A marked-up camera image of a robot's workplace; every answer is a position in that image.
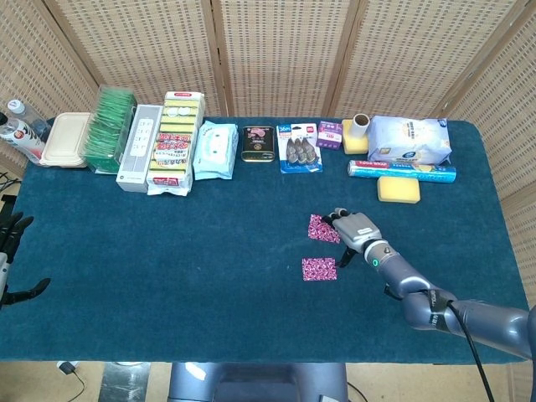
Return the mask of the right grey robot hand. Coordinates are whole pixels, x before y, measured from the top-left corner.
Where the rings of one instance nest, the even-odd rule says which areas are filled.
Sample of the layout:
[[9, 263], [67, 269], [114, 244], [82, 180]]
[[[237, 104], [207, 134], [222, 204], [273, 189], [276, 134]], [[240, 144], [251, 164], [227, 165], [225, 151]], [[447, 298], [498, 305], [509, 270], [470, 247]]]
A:
[[363, 213], [349, 213], [346, 209], [336, 208], [322, 217], [322, 222], [334, 229], [340, 240], [346, 245], [337, 267], [346, 267], [356, 255], [363, 255], [365, 250], [376, 240], [381, 240], [379, 228]]

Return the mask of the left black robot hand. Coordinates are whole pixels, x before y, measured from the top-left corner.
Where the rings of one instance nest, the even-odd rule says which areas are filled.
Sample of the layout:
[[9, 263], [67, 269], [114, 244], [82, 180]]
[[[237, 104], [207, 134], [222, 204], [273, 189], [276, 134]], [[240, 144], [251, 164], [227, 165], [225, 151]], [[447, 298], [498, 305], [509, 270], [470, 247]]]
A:
[[34, 299], [41, 295], [51, 282], [50, 278], [44, 278], [29, 290], [8, 291], [8, 276], [11, 264], [14, 261], [24, 231], [33, 221], [33, 216], [24, 218], [23, 213], [19, 212], [1, 222], [1, 307]]

